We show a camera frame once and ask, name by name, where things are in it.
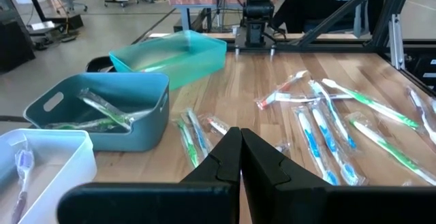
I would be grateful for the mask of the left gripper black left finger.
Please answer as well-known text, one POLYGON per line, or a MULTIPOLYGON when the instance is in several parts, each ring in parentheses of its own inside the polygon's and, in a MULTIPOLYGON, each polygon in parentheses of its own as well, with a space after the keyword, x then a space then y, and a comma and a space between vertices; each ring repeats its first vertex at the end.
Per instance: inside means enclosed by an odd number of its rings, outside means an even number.
POLYGON ((242 134, 232 127, 178 183, 102 182, 69 190, 59 224, 239 224, 242 134))

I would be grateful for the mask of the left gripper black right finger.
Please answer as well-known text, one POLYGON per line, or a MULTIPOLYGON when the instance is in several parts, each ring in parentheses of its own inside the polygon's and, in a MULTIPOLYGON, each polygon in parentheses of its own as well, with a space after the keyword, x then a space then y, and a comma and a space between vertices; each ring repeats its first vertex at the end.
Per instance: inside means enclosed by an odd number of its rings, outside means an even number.
POLYGON ((436 187, 334 186, 242 129, 253 224, 436 224, 436 187))

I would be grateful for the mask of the green toothbrushes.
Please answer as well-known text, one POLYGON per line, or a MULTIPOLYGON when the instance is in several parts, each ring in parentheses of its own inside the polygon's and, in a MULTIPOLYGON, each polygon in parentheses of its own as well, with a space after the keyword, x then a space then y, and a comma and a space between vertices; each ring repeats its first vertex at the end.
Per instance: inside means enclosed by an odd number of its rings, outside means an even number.
POLYGON ((46 125, 45 129, 77 129, 77 130, 85 130, 90 132, 106 132, 110 131, 112 129, 116 128, 124 128, 128 131, 131 130, 131 124, 138 120, 139 118, 142 118, 146 115, 151 113, 151 109, 133 112, 127 114, 125 117, 127 119, 127 127, 124 127, 123 125, 115 122, 111 118, 99 118, 94 121, 87 121, 82 123, 52 123, 49 125, 46 125))

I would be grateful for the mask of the green toothbrush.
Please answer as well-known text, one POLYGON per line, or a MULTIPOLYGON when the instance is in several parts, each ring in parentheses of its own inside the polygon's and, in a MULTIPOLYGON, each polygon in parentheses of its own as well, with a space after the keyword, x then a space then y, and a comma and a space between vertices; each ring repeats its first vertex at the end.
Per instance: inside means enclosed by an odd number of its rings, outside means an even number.
POLYGON ((408 157, 402 150, 391 144, 378 129, 375 129, 369 120, 360 112, 347 115, 348 123, 357 129, 366 138, 384 150, 399 165, 406 168, 430 185, 436 186, 436 175, 430 173, 411 157, 408 157))
POLYGON ((392 120, 398 123, 406 125, 411 129, 417 130, 420 127, 416 121, 413 121, 412 119, 406 117, 404 114, 401 114, 393 110, 392 108, 389 108, 388 106, 385 106, 373 99, 370 99, 369 97, 363 95, 362 93, 340 86, 334 80, 324 78, 322 79, 322 82, 326 86, 329 86, 330 88, 339 89, 340 91, 343 91, 344 93, 348 94, 349 96, 359 101, 360 103, 370 107, 371 109, 379 112, 380 114, 383 114, 384 116, 387 116, 388 118, 391 118, 392 120))
POLYGON ((90 89, 82 89, 78 94, 78 98, 110 118, 116 124, 131 131, 132 119, 128 118, 126 113, 122 112, 90 89))
POLYGON ((176 120, 176 125, 181 131, 182 141, 189 161, 191 162, 192 166, 196 168, 199 166, 200 161, 189 128, 181 118, 176 120))

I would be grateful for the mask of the blue wrapped toothbrush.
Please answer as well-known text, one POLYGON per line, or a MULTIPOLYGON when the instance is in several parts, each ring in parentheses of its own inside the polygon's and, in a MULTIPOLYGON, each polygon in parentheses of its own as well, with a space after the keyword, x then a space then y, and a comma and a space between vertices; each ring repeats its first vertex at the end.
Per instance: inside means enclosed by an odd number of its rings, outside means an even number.
POLYGON ((321 135, 324 138, 328 152, 332 155, 336 164, 339 166, 339 173, 342 176, 342 179, 345 183, 351 186, 363 185, 366 182, 366 178, 355 170, 353 164, 349 161, 347 155, 343 152, 340 144, 334 137, 326 117, 322 113, 321 102, 314 102, 311 104, 310 108, 321 135))
POLYGON ((202 154, 204 155, 204 158, 206 158, 210 151, 212 151, 213 147, 208 139, 207 135, 205 134, 197 115, 193 111, 192 108, 187 108, 187 115, 189 120, 191 121, 191 124, 194 128, 194 131, 197 135, 198 143, 200 145, 200 149, 202 151, 202 154))
POLYGON ((303 138, 305 139, 309 154, 313 160, 313 164, 319 176, 331 185, 340 185, 341 182, 327 159, 325 150, 318 142, 317 134, 314 130, 313 123, 311 122, 309 111, 307 107, 298 106, 294 108, 294 115, 300 130, 302 131, 303 138))
POLYGON ((309 81, 309 86, 312 88, 313 92, 316 95, 320 96, 325 100, 326 107, 328 108, 328 111, 332 119, 332 124, 337 129, 337 133, 341 136, 345 144, 351 150, 357 150, 357 145, 353 137, 350 135, 348 128, 345 126, 345 123, 343 122, 343 119, 339 114, 339 111, 336 109, 333 103, 332 95, 330 95, 326 91, 326 89, 317 81, 314 80, 309 81))

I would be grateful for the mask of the dark grey plastic bin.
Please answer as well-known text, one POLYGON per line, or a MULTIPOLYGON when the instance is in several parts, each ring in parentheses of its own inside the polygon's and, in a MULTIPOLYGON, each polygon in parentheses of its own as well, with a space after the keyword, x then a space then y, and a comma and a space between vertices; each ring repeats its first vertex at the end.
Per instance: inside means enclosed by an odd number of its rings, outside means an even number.
POLYGON ((50 123, 86 122, 103 114, 77 98, 89 88, 123 112, 149 109, 150 114, 133 123, 130 132, 90 132, 95 150, 147 151, 161 140, 169 117, 170 79, 161 73, 85 72, 71 76, 46 91, 23 112, 37 128, 50 123))

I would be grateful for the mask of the clear white plastic bin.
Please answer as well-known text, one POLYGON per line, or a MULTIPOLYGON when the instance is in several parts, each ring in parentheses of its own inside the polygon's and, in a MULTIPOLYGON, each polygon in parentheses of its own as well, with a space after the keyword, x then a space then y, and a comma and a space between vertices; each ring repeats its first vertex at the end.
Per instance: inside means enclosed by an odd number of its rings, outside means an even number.
POLYGON ((97 173, 93 143, 85 131, 16 129, 0 135, 0 224, 12 224, 22 188, 16 160, 24 148, 33 153, 33 169, 18 224, 57 224, 62 196, 97 173))

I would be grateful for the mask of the teal translucent plastic bin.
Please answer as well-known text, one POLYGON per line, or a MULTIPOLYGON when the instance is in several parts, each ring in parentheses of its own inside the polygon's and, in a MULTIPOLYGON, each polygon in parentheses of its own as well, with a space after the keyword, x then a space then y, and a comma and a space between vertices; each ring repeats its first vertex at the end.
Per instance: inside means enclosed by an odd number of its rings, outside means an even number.
POLYGON ((112 50, 109 57, 118 72, 139 71, 168 59, 182 60, 177 70, 163 73, 170 79, 169 89, 174 90, 223 69, 226 52, 225 41, 188 30, 112 50))

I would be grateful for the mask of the black drawer cabinet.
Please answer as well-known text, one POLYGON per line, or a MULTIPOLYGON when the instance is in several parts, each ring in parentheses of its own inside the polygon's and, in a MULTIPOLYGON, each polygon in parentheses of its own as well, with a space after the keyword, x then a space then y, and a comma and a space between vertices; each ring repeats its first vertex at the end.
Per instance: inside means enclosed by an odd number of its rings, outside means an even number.
POLYGON ((436 52, 408 54, 405 67, 409 73, 436 91, 436 52))

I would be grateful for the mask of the person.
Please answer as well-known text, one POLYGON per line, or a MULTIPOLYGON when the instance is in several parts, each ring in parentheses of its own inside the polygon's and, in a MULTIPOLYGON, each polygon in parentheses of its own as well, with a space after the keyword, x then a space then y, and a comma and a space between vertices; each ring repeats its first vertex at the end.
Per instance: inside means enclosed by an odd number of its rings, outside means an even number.
POLYGON ((336 0, 285 0, 269 26, 278 29, 284 24, 287 33, 302 33, 306 21, 326 19, 344 4, 336 0))

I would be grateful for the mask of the grey office chair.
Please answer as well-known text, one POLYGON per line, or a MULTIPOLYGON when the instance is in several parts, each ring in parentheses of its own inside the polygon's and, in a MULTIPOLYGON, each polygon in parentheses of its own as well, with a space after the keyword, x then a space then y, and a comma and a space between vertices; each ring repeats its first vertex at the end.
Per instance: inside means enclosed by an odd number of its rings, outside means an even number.
POLYGON ((355 10, 344 16, 332 27, 331 33, 351 33, 360 38, 369 32, 369 20, 367 12, 368 1, 357 5, 355 10))

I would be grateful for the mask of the wooden top workbench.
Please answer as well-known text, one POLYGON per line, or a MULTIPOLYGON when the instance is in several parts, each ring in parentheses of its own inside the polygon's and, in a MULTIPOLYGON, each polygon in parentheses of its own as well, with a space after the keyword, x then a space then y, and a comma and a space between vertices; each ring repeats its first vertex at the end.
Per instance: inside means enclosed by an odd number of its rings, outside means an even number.
POLYGON ((245 0, 169 0, 170 5, 178 8, 182 15, 182 30, 190 30, 191 21, 189 10, 194 7, 205 8, 207 10, 215 9, 219 14, 221 11, 228 9, 238 9, 243 12, 245 0))

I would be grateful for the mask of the dark equipment case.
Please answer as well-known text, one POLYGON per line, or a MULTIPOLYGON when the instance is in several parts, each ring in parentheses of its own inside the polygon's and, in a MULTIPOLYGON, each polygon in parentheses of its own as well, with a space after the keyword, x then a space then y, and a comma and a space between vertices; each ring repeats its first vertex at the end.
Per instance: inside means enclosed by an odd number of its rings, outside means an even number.
POLYGON ((0 11, 0 73, 34 58, 33 42, 18 12, 0 11))

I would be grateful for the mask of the silver angle bracket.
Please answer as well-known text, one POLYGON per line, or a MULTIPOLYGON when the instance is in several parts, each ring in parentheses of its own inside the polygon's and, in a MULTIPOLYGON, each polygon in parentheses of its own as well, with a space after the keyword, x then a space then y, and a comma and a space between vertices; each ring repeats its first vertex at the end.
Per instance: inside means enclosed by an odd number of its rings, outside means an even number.
POLYGON ((391 65, 398 70, 405 69, 405 53, 403 49, 403 35, 399 14, 393 14, 391 16, 388 27, 391 65))

